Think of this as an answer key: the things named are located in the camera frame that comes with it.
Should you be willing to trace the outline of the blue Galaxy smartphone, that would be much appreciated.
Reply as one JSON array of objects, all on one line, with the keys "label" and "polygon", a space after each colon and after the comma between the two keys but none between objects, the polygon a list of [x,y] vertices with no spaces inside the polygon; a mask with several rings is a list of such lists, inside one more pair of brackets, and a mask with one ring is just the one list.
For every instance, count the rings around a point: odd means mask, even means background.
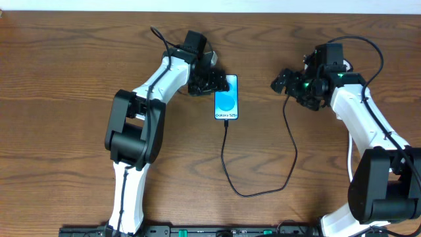
[{"label": "blue Galaxy smartphone", "polygon": [[237,120],[238,106],[238,77],[236,74],[226,76],[228,91],[216,92],[214,96],[214,118],[216,120]]}]

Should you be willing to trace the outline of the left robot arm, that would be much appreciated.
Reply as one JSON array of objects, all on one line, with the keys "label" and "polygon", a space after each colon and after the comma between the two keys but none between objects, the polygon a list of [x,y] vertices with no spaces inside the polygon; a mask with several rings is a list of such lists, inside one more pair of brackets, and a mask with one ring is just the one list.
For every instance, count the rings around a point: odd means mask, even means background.
[{"label": "left robot arm", "polygon": [[144,84],[115,94],[105,136],[116,178],[106,236],[135,236],[142,229],[147,173],[161,150],[168,102],[183,86],[196,96],[226,91],[217,60],[214,51],[171,48]]}]

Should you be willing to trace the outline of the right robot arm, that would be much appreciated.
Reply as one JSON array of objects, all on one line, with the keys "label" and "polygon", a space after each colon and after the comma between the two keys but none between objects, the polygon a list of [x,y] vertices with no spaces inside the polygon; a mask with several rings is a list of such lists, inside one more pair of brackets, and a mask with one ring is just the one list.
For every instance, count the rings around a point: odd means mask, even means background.
[{"label": "right robot arm", "polygon": [[313,111],[325,101],[360,153],[347,203],[320,221],[324,236],[386,233],[387,224],[420,217],[420,149],[392,129],[359,73],[284,69],[270,86]]}]

